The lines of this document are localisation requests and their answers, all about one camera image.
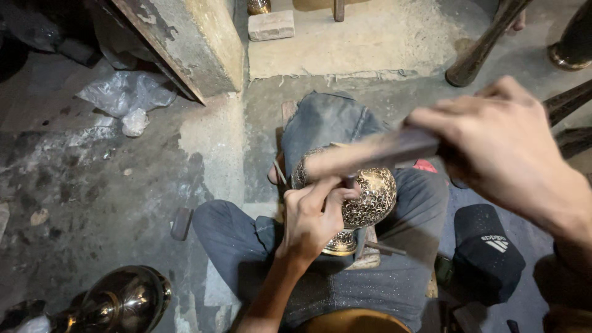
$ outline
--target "polished brass vessel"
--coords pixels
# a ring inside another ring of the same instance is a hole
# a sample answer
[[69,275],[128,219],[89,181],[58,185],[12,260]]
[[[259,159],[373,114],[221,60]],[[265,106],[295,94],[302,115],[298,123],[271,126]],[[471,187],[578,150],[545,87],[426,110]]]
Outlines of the polished brass vessel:
[[551,62],[565,71],[579,71],[592,63],[592,0],[578,9],[548,53]]
[[249,15],[267,14],[271,12],[269,0],[249,0],[247,2]]
[[54,316],[52,333],[150,332],[171,295],[169,281],[154,268],[121,267],[95,283],[79,306]]
[[[323,153],[325,150],[326,147],[320,147],[304,154],[292,171],[291,185],[293,189],[301,189],[310,183],[304,168],[306,157]],[[388,169],[359,170],[356,182],[360,185],[362,192],[359,198],[344,202],[343,231],[331,239],[323,249],[323,253],[341,256],[353,254],[357,244],[352,232],[355,229],[372,226],[382,221],[395,207],[397,186],[395,178]]]

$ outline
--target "jeans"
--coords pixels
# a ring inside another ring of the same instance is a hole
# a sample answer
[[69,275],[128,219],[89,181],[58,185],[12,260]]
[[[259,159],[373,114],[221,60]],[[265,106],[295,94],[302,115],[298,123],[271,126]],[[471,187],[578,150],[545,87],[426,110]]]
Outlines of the jeans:
[[[384,130],[381,122],[351,96],[313,91],[300,102],[284,131],[286,170],[292,170],[311,148],[330,142],[349,143]],[[291,294],[283,327],[295,328],[312,317],[347,308],[387,313],[412,331],[421,327],[427,282],[446,219],[448,189],[445,180],[432,172],[412,168],[391,172],[397,184],[397,204],[375,227],[380,243],[403,249],[407,256],[381,255],[377,268],[331,275],[309,269]],[[195,209],[192,225],[233,293],[244,302],[253,300],[282,240],[283,226],[269,217],[253,220],[223,200],[209,201]],[[333,262],[344,268],[353,262],[353,255],[322,255],[314,264]]]

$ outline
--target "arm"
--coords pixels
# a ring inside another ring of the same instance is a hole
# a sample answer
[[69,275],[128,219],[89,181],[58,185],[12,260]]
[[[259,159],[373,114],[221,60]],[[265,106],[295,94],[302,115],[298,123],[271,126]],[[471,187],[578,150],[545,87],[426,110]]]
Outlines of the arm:
[[566,264],[592,272],[592,190],[549,130],[542,104],[506,76],[476,93],[415,109],[407,121],[445,142],[451,177],[549,232]]
[[292,289],[305,271],[297,260],[274,260],[237,332],[277,332]]
[[302,190],[289,190],[284,194],[284,239],[275,252],[274,262],[257,298],[249,306],[237,332],[278,331],[296,282],[329,240],[343,229],[343,201],[359,196],[359,188],[335,188],[340,182],[339,177],[329,177]]

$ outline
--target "hand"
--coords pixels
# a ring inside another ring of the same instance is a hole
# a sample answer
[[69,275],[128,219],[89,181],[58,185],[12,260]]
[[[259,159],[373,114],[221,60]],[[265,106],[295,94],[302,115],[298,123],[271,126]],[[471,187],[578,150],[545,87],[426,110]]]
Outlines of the hand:
[[341,182],[341,178],[331,176],[301,190],[286,191],[284,239],[276,250],[276,259],[288,258],[306,270],[343,230],[342,204],[359,197],[361,189],[336,188]]
[[592,246],[590,186],[561,157],[542,104],[513,78],[417,108],[407,121],[442,137],[451,177],[554,236]]

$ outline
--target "right hand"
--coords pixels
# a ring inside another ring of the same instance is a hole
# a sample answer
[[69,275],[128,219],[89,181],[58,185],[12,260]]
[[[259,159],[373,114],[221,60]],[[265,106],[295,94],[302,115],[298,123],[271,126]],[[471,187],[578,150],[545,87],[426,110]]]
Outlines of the right hand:
[[592,248],[592,191],[561,157],[543,105],[505,76],[474,97],[417,108],[407,122],[434,131],[451,177],[538,224]]

